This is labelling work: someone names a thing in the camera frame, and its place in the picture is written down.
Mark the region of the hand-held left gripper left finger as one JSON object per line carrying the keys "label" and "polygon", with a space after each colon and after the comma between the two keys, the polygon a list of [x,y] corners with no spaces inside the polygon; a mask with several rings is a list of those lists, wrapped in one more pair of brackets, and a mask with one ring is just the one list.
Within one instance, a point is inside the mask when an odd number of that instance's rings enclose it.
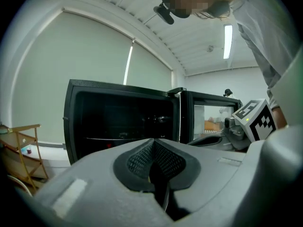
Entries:
{"label": "hand-held left gripper left finger", "polygon": [[114,175],[122,153],[151,140],[139,140],[85,156],[51,179],[34,196],[36,202],[76,227],[167,227],[173,220],[152,193],[127,189]]}

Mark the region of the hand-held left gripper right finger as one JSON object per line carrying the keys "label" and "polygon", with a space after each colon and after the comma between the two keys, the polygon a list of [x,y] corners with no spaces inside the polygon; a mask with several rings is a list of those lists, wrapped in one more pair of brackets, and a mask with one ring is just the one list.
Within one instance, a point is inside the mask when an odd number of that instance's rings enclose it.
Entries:
{"label": "hand-held left gripper right finger", "polygon": [[153,219],[177,221],[204,207],[242,166],[246,153],[154,140]]}

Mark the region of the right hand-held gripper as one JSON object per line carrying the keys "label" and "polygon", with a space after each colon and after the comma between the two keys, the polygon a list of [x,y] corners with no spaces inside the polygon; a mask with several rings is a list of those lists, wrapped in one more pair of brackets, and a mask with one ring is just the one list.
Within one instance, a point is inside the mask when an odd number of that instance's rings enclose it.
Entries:
{"label": "right hand-held gripper", "polygon": [[[267,100],[256,99],[246,103],[234,112],[232,117],[225,118],[223,132],[235,149],[242,150],[255,141],[265,140],[275,130],[276,123]],[[221,136],[206,136],[188,144],[206,147],[216,145],[221,141]]]}

